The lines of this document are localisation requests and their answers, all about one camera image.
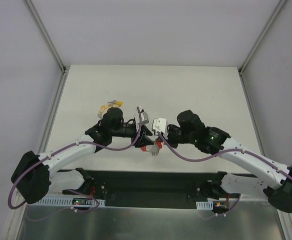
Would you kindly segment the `red key fob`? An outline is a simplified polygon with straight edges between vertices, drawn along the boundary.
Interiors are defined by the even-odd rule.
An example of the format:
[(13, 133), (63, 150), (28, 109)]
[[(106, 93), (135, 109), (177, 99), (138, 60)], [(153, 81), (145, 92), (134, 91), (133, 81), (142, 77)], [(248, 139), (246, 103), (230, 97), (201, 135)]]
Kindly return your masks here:
[(161, 149), (162, 148), (162, 145), (163, 145), (163, 142), (160, 141), (160, 140), (157, 140), (156, 141), (156, 145)]

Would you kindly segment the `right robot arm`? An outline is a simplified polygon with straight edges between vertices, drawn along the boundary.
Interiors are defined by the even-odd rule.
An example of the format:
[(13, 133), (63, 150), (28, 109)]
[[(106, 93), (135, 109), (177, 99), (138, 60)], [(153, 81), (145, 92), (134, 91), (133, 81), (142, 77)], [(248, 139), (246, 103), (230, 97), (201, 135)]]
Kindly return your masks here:
[(244, 177), (225, 173), (221, 180), (211, 184), (214, 196), (220, 198), (227, 193), (256, 195), (276, 209), (292, 213), (292, 165), (287, 166), (252, 152), (229, 133), (205, 126), (191, 110), (181, 112), (177, 121), (179, 125), (173, 125), (161, 118), (156, 123), (157, 134), (172, 152), (179, 144), (191, 144), (208, 155), (203, 161), (219, 157), (254, 175)]

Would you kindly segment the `red-handled metal keyring organizer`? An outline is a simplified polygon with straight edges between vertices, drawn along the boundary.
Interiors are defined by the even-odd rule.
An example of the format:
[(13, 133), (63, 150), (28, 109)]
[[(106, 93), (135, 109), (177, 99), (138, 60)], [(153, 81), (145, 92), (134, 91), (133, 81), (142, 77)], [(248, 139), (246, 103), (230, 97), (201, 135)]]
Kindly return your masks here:
[(156, 142), (154, 143), (154, 145), (149, 145), (149, 146), (144, 146), (140, 148), (142, 152), (147, 152), (147, 153), (151, 153), (152, 156), (158, 156), (159, 152), (160, 152), (160, 148), (156, 145)]

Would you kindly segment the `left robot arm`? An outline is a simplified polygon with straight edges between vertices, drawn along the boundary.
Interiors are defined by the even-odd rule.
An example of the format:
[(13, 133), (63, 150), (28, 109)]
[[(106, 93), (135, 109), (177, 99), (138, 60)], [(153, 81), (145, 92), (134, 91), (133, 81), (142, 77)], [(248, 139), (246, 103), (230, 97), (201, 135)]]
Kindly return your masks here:
[(92, 196), (96, 184), (83, 168), (61, 169), (101, 150), (120, 152), (153, 145), (146, 126), (148, 113), (139, 107), (136, 111), (134, 118), (124, 122), (122, 110), (111, 107), (72, 143), (50, 152), (25, 153), (11, 177), (12, 189), (18, 190), (27, 204), (37, 203), (48, 193)]

